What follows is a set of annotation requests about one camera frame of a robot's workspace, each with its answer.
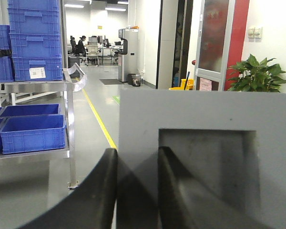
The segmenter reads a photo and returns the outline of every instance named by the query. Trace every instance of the stacked blue crate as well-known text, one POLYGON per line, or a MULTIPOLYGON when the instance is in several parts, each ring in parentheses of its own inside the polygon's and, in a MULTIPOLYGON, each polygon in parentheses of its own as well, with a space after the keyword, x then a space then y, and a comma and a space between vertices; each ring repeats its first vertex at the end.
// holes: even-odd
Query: stacked blue crate
POLYGON ((13 71, 10 56, 10 27, 0 25, 0 83, 12 82, 13 71))
POLYGON ((62 80, 58 0, 8 0, 15 81, 62 80))

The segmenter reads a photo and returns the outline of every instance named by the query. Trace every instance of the stainless steel shelf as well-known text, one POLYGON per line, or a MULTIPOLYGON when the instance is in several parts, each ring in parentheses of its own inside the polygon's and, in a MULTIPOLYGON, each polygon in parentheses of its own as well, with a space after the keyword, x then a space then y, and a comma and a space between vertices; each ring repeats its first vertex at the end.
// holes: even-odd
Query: stainless steel shelf
POLYGON ((77 92, 84 88, 87 83, 87 75, 74 64, 70 69, 63 69, 64 80, 62 81, 25 81, 0 83, 0 94, 7 93, 31 93, 31 92, 64 92, 65 116, 67 122, 66 148, 46 150, 30 153, 0 155, 0 166, 21 164, 28 162, 46 161, 58 158, 70 159, 70 186, 77 186, 75 172, 75 140, 74 140, 74 112, 73 112, 73 91, 77 92), (81 76, 79 82, 73 83, 70 75, 78 71, 81 76))
POLYGON ((0 166, 69 158, 69 148, 0 155, 0 166))

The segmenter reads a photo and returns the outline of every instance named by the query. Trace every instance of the person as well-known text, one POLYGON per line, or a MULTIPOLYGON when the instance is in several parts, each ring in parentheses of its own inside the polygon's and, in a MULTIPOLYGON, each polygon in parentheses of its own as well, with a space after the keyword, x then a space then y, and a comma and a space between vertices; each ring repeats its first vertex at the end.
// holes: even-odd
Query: person
POLYGON ((78 53, 83 53, 83 54, 85 53, 85 47, 83 44, 85 40, 86 40, 86 36, 80 37, 80 40, 78 41, 78 44, 77 44, 78 53))

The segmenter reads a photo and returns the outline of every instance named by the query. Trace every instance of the trash can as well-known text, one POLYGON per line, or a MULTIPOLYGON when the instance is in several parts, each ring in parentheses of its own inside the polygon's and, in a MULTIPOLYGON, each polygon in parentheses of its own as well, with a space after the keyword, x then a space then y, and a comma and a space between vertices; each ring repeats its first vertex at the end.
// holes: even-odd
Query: trash can
POLYGON ((132 75, 133 78, 133 87, 140 87, 141 86, 141 75, 136 74, 132 75))
POLYGON ((128 83, 129 85, 132 85, 132 84, 133 84, 133 75, 136 75, 136 73, 129 73, 129 74, 127 75, 127 83, 128 83))

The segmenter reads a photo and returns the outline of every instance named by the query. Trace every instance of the green leaves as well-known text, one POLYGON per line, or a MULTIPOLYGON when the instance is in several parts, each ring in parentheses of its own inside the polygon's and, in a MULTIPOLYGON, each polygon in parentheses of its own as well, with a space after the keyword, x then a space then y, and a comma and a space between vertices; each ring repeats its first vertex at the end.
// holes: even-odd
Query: green leaves
POLYGON ((259 65, 259 62, 256 60, 256 57, 250 54, 248 60, 249 64, 251 64, 253 67, 257 67, 259 65))
POLYGON ((250 54, 246 61, 237 62, 228 69, 235 70, 231 74, 239 73, 239 77, 232 77, 228 80, 236 81, 231 84, 229 91, 243 92, 280 92, 281 84, 286 80, 279 77, 280 74, 286 73, 282 71, 281 66, 276 63, 268 66, 267 63, 275 58, 264 58, 258 62, 256 57, 250 54))

